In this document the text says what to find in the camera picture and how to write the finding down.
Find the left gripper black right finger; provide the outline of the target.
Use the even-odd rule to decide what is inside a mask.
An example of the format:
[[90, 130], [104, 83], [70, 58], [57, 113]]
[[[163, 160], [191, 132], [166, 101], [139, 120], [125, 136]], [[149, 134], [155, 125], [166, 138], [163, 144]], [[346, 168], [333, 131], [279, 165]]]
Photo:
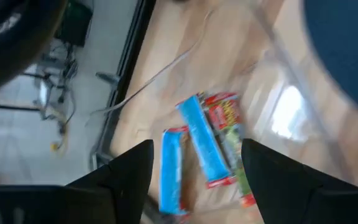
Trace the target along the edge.
[[244, 139], [246, 177], [265, 224], [358, 224], [358, 187]]

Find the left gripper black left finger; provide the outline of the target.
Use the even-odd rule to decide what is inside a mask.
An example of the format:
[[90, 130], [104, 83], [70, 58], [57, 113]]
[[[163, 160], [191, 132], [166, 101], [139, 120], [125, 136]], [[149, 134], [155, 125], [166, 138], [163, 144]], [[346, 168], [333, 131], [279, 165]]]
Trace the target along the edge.
[[139, 224], [153, 163], [154, 142], [147, 139], [68, 184], [75, 192], [65, 224]]

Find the blue snack bar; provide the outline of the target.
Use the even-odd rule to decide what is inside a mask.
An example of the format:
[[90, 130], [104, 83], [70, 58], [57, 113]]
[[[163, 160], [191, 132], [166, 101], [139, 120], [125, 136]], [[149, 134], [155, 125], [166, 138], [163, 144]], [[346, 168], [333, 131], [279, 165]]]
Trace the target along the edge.
[[198, 95], [177, 104], [177, 109], [188, 126], [201, 170], [206, 177], [207, 188], [234, 184], [236, 178], [226, 164]]

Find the clear plastic bin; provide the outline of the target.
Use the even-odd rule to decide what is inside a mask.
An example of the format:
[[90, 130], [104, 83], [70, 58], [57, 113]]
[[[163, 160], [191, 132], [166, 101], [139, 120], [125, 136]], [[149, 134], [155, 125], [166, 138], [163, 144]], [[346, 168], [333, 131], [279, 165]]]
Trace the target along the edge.
[[[301, 0], [157, 0], [110, 152], [153, 140], [149, 196], [159, 201], [162, 134], [187, 126], [177, 104], [198, 95], [202, 107], [208, 96], [230, 92], [245, 138], [345, 177], [337, 144], [298, 82], [310, 66]], [[262, 221], [255, 205], [242, 206], [237, 184], [207, 188], [189, 130], [182, 146], [181, 199], [192, 223]]]

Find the round dark blue woven placemat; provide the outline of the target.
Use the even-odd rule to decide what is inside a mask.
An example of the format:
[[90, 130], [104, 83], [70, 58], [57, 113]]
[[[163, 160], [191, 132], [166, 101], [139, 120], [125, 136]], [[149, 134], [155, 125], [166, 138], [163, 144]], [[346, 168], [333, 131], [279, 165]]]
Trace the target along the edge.
[[358, 0], [303, 0], [303, 12], [318, 58], [358, 106]]

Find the dark box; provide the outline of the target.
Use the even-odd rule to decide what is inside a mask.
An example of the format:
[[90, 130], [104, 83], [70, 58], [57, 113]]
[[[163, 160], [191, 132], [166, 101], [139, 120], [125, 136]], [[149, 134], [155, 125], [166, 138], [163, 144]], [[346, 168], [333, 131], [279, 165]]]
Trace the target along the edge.
[[84, 47], [92, 10], [80, 0], [68, 0], [63, 19], [54, 37], [71, 45]]

